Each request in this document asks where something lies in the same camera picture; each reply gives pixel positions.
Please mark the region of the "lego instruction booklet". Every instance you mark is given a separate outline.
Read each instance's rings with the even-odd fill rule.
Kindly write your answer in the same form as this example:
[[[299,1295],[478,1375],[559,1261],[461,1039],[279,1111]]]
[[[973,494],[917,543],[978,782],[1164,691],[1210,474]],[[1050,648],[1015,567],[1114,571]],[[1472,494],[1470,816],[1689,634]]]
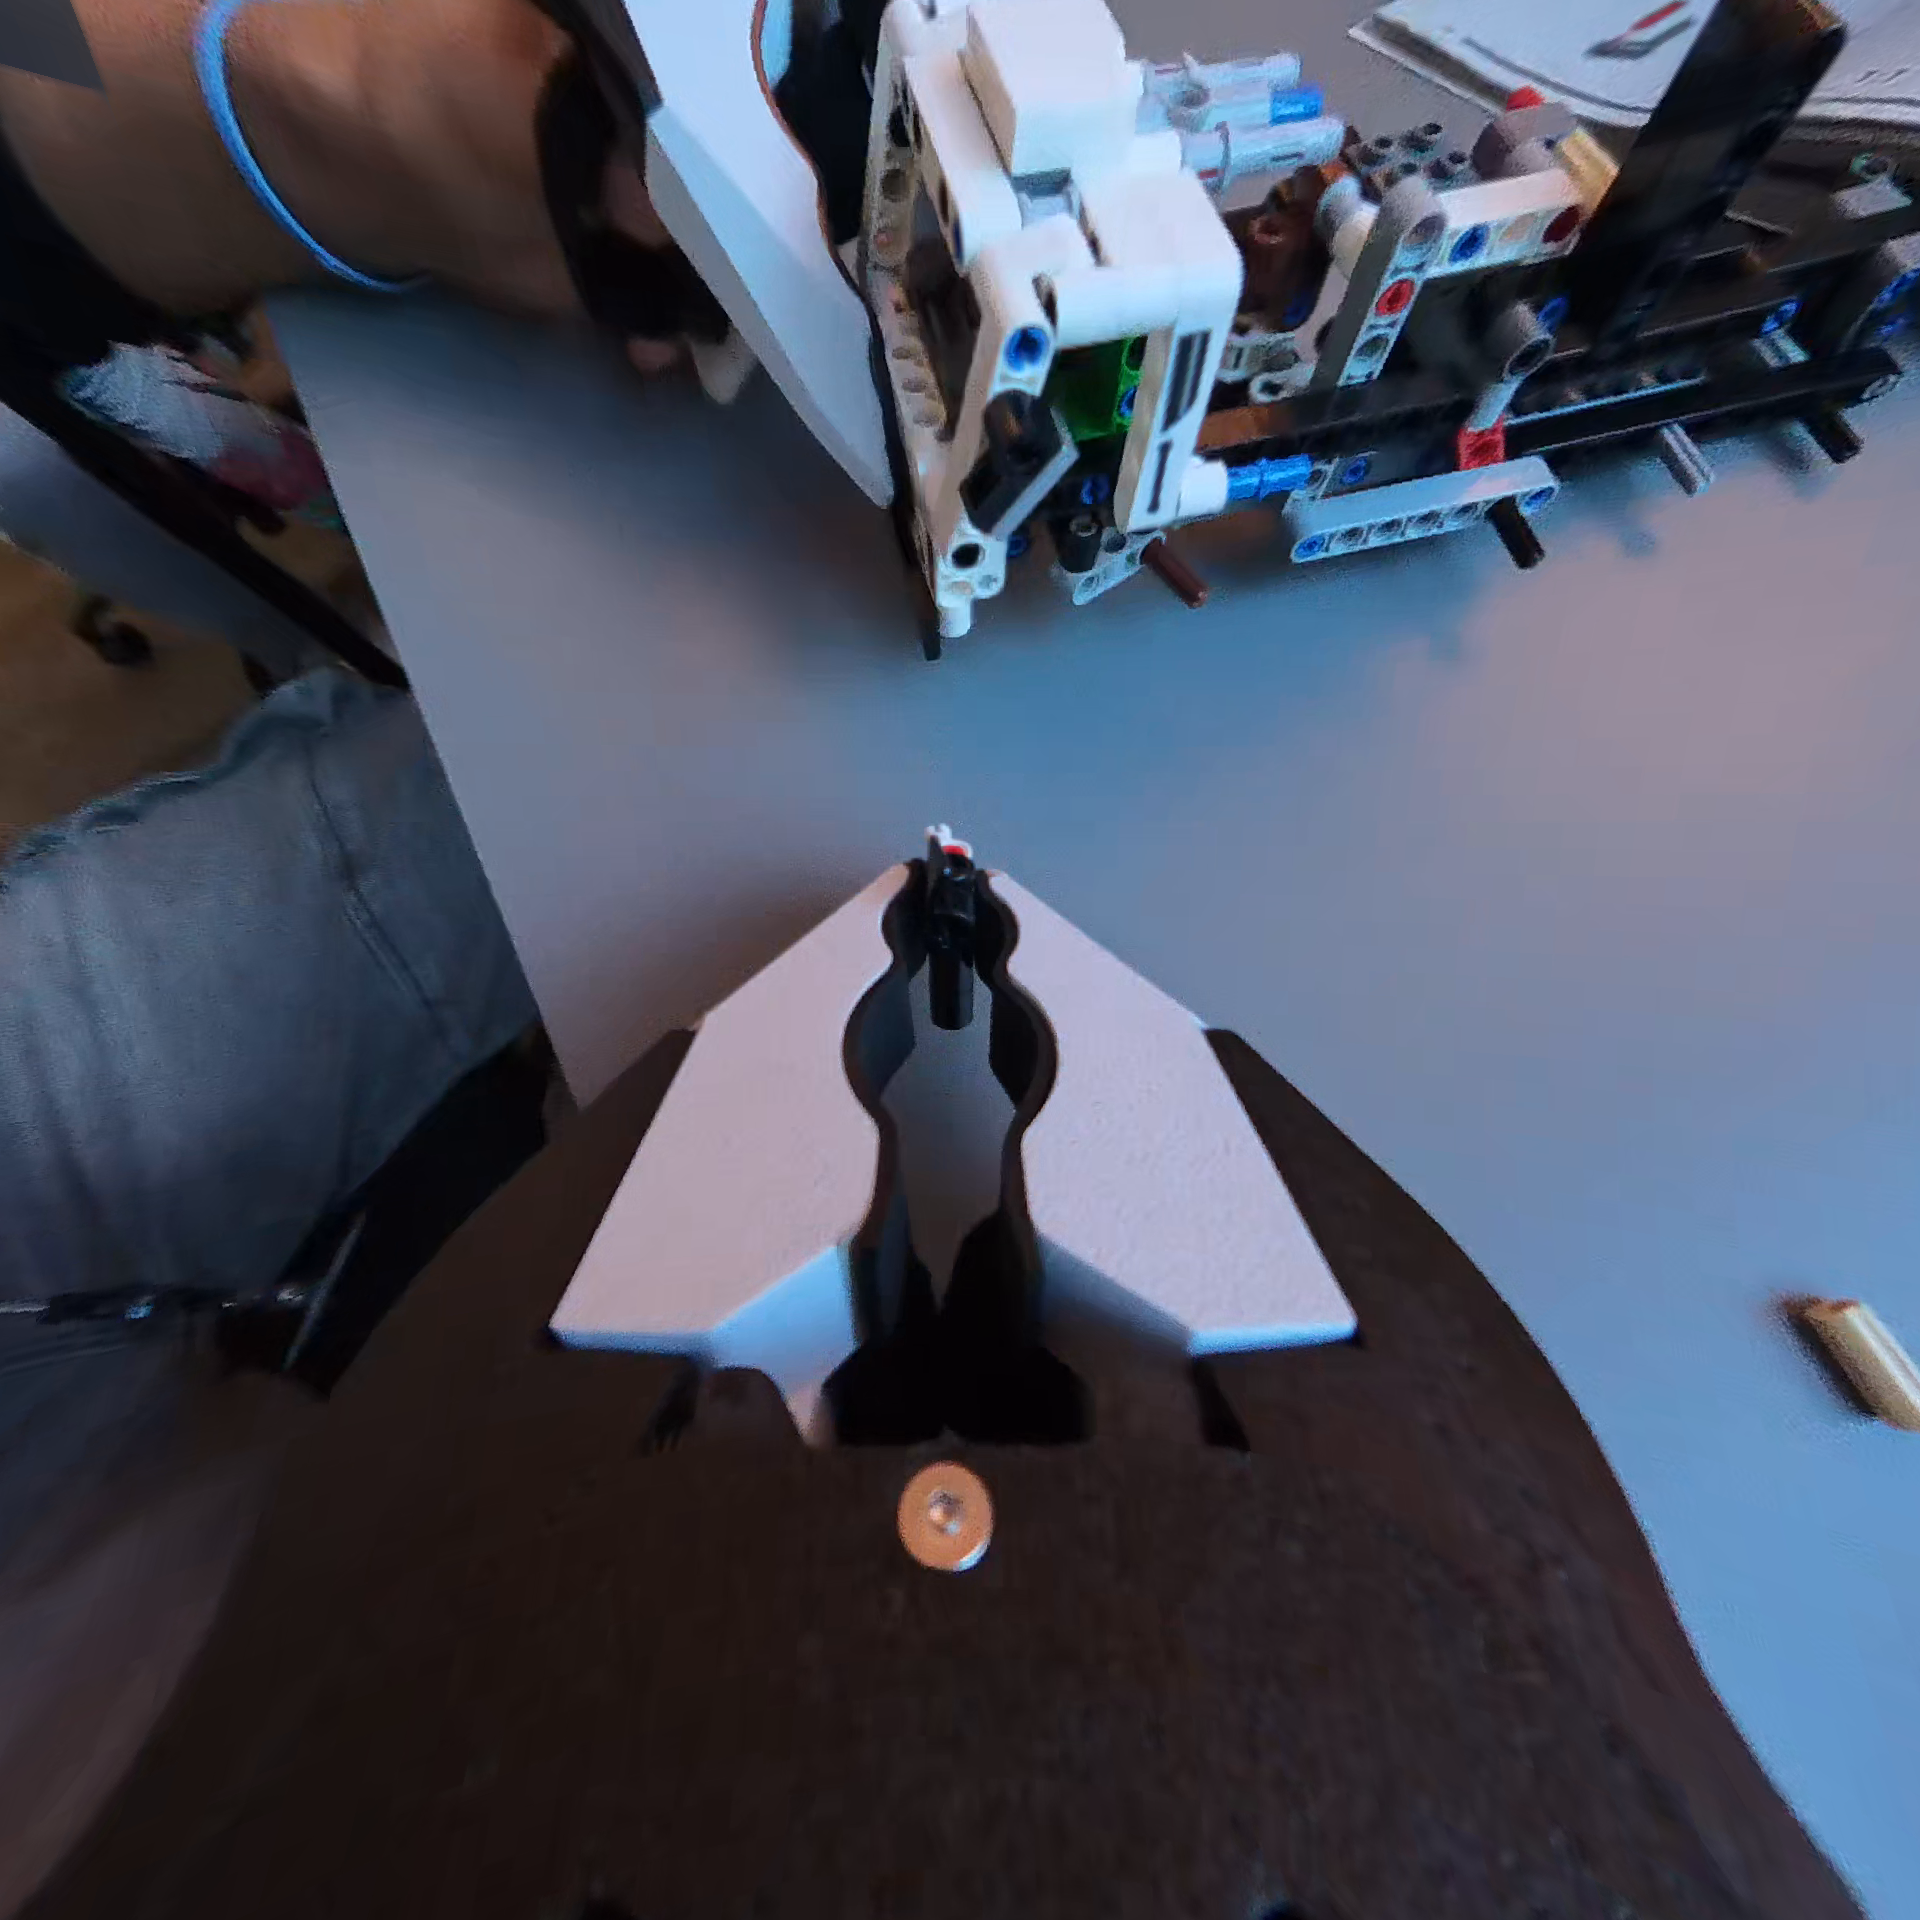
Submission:
[[[1842,48],[1799,112],[1794,135],[1918,152],[1918,5],[1836,2]],[[1463,100],[1503,106],[1533,88],[1622,152],[1732,4],[1397,2],[1351,36]]]

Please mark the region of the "tan lego pin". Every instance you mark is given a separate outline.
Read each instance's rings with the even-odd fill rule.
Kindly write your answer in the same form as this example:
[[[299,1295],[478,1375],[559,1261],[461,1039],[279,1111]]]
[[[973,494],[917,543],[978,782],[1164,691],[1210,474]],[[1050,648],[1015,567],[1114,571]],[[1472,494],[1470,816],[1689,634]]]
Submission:
[[[1883,1426],[1918,1431],[1918,1365],[1900,1337],[1858,1298],[1800,1298],[1799,1325]]]

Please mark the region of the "person's left forearm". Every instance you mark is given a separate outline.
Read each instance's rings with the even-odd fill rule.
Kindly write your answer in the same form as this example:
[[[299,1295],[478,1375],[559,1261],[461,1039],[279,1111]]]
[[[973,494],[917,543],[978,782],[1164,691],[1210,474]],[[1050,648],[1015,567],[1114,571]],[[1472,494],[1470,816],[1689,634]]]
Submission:
[[[211,115],[194,48],[204,4],[76,5],[98,88],[12,66],[3,131],[60,225],[130,292],[212,316],[322,267],[270,217]]]

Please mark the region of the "person's leg in jeans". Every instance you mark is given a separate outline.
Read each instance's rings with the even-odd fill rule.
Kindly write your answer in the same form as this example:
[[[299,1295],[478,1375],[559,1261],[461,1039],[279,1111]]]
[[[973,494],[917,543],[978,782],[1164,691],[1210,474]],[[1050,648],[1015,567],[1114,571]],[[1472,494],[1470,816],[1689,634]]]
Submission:
[[[316,672],[198,767],[5,857],[3,1280],[272,1284],[539,1010],[416,703]],[[182,1335],[5,1365],[5,1545],[223,1364]]]

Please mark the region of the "person's left hand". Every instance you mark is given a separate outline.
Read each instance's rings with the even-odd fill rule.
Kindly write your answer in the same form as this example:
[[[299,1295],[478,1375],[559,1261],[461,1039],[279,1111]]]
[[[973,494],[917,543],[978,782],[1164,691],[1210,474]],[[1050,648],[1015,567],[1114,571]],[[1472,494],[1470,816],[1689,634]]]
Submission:
[[[522,2],[243,4],[224,80],[291,272],[573,316],[536,131],[571,49]]]

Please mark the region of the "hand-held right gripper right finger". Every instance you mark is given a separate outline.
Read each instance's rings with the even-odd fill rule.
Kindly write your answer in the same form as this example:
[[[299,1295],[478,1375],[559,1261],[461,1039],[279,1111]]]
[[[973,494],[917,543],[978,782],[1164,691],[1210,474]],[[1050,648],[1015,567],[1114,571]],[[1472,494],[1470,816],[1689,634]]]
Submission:
[[[1358,1313],[1217,1034],[1004,871],[978,890],[1003,1206],[1045,1323],[1186,1360],[1341,1341]]]

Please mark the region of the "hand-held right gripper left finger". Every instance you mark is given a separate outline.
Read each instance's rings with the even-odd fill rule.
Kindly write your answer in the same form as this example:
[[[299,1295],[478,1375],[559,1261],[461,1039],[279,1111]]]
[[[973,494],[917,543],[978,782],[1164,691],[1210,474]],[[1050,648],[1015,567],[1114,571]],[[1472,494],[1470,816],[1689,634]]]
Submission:
[[[549,1329],[771,1379],[823,1443],[831,1375],[900,1308],[884,1089],[915,1045],[926,866],[881,871],[691,1031]]]

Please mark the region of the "black lego pin assembly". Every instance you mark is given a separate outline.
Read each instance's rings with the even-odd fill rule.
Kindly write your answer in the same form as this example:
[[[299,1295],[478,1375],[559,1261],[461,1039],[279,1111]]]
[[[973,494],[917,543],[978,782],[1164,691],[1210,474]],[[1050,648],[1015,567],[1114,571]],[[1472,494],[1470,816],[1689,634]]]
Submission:
[[[973,1026],[978,986],[980,880],[973,844],[949,823],[926,828],[925,971],[933,1024],[951,1034]]]

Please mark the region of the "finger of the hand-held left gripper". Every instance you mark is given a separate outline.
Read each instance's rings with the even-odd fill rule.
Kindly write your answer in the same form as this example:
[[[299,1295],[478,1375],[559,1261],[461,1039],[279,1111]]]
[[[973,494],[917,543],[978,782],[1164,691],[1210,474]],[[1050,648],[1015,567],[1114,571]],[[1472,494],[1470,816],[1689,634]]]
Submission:
[[[833,236],[829,183],[779,85],[840,4],[624,2],[645,106],[643,175],[675,244],[821,448],[894,499],[875,323]]]

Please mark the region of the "lego truck chassis model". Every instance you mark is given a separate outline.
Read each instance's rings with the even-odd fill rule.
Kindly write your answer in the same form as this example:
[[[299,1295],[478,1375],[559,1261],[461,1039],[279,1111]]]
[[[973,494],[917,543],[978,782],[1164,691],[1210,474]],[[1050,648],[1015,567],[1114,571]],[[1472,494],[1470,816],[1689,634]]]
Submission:
[[[1364,127],[1294,51],[888,5],[855,261],[925,658],[1032,549],[1079,607],[1143,569],[1199,607],[1175,535],[1249,510],[1294,565],[1486,527],[1533,567],[1596,449],[1690,494],[1731,429],[1850,459],[1916,326],[1916,155],[1797,135],[1831,4],[1732,5],[1622,152],[1533,88]]]

